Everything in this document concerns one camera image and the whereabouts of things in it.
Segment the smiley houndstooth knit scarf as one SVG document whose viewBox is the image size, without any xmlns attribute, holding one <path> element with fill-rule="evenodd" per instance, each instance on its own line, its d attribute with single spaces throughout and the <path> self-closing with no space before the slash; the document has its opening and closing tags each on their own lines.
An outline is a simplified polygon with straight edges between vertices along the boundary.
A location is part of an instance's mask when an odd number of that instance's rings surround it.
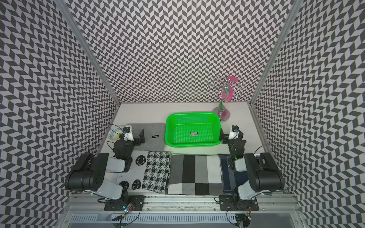
<svg viewBox="0 0 365 228">
<path fill-rule="evenodd" d="M 116 182 L 128 190 L 164 194 L 170 175 L 170 153 L 132 152 L 132 164 L 126 173 L 119 173 Z"/>
</svg>

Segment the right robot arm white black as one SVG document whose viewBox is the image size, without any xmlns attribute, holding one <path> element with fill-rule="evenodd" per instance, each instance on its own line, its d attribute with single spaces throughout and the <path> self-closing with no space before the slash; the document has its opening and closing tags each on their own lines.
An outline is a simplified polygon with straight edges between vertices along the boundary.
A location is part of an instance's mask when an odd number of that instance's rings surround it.
<svg viewBox="0 0 365 228">
<path fill-rule="evenodd" d="M 232 197 L 236 202 L 253 200 L 261 194 L 271 194 L 282 191 L 285 188 L 285 180 L 274 158 L 270 153 L 246 153 L 246 140 L 243 132 L 237 125 L 233 125 L 231 131 L 225 134 L 220 130 L 219 140 L 227 145 L 229 155 L 226 162 L 222 162 L 232 174 L 234 184 Z"/>
</svg>

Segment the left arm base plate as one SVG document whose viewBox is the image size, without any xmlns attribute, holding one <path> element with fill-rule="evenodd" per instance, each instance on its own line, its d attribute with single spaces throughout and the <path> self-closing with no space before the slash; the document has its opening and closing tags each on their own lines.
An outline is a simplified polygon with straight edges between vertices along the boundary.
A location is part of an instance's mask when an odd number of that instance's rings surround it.
<svg viewBox="0 0 365 228">
<path fill-rule="evenodd" d="M 133 211 L 141 211 L 144 205 L 144 195 L 129 196 L 128 199 L 107 200 L 104 211 L 125 211 L 127 206 L 131 204 Z"/>
</svg>

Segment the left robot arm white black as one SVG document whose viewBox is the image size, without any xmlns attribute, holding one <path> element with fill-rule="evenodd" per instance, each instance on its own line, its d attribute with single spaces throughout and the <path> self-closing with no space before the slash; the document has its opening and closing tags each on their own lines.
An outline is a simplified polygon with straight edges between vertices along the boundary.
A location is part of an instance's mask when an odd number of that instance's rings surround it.
<svg viewBox="0 0 365 228">
<path fill-rule="evenodd" d="M 106 173 L 126 173 L 132 164 L 132 152 L 135 146 L 145 143 L 144 130 L 134 138 L 132 127 L 122 129 L 120 139 L 115 141 L 114 157 L 107 153 L 82 154 L 65 179 L 65 188 L 69 191 L 89 192 L 107 200 L 129 202 L 126 188 L 105 178 Z"/>
</svg>

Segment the plain grey scarf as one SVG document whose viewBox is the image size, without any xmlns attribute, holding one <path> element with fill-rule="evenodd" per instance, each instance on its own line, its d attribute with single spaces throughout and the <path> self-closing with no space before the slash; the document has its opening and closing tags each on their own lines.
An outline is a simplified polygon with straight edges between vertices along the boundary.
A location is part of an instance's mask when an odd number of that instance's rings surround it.
<svg viewBox="0 0 365 228">
<path fill-rule="evenodd" d="M 135 151 L 163 152 L 165 145 L 165 123 L 128 123 L 132 126 L 134 138 L 144 130 L 145 143 L 135 146 Z"/>
</svg>

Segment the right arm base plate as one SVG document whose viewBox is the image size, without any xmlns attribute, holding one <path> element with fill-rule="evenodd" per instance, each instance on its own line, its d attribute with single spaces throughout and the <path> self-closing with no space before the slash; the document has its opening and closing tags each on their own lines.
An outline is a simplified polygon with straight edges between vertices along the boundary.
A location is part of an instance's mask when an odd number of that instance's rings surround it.
<svg viewBox="0 0 365 228">
<path fill-rule="evenodd" d="M 259 211 L 259 205 L 256 200 L 242 200 L 232 195 L 219 196 L 218 203 L 221 211 Z"/>
</svg>

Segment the grey black checked scarf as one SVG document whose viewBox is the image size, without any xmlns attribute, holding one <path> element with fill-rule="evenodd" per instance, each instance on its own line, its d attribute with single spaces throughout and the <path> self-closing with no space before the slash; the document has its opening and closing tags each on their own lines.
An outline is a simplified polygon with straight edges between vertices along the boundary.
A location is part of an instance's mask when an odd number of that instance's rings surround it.
<svg viewBox="0 0 365 228">
<path fill-rule="evenodd" d="M 177 154 L 171 157 L 169 195 L 223 195 L 217 155 Z"/>
</svg>

